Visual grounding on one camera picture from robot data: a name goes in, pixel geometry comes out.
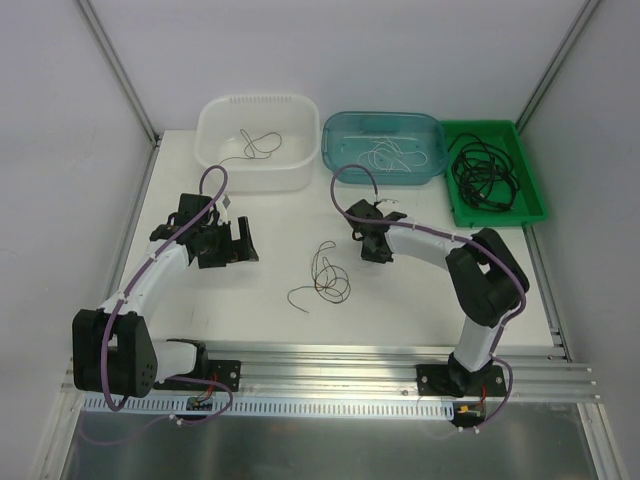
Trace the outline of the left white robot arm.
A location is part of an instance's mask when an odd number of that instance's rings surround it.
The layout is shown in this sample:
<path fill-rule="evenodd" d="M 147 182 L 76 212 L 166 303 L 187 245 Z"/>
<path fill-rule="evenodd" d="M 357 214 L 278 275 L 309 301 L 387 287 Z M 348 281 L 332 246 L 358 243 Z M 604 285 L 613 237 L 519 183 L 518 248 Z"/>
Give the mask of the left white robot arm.
<path fill-rule="evenodd" d="M 199 389 L 216 379 L 199 340 L 154 340 L 149 323 L 159 304 L 191 267 L 221 268 L 256 261 L 249 220 L 239 236 L 209 196 L 181 195 L 176 212 L 149 236 L 144 257 L 125 286 L 99 307 L 82 309 L 72 322 L 72 371 L 77 389 L 143 398 L 178 380 Z"/>

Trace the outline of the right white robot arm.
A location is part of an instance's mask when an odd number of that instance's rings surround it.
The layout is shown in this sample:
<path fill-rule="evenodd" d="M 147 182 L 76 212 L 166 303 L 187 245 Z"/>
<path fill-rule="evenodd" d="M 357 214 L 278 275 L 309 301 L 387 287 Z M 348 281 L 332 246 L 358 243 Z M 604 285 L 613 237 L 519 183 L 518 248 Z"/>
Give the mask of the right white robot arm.
<path fill-rule="evenodd" d="M 366 200 L 353 204 L 344 217 L 363 260 L 385 264 L 402 255 L 449 274 L 465 320 L 447 363 L 427 367 L 426 385 L 452 397 L 476 394 L 494 366 L 504 324 L 522 312 L 530 288 L 502 237 L 483 228 L 463 238 L 411 222 L 400 212 L 384 215 Z"/>

